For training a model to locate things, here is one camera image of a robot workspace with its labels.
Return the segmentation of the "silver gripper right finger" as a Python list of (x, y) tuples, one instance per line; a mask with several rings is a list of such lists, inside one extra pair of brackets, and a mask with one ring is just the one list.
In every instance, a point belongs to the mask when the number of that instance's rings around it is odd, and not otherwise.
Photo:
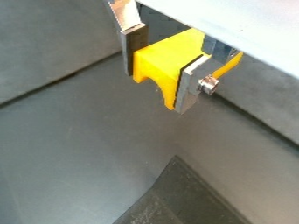
[(174, 110), (183, 114), (198, 101), (200, 93), (211, 95), (220, 77), (239, 64), (243, 52), (211, 36), (203, 38), (200, 56), (180, 70)]

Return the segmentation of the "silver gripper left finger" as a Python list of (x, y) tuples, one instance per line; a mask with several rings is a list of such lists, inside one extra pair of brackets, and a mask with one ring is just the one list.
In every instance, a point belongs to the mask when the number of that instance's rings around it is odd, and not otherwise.
[(116, 24), (124, 70), (134, 75), (134, 53), (148, 46), (148, 25), (142, 22), (136, 0), (103, 0)]

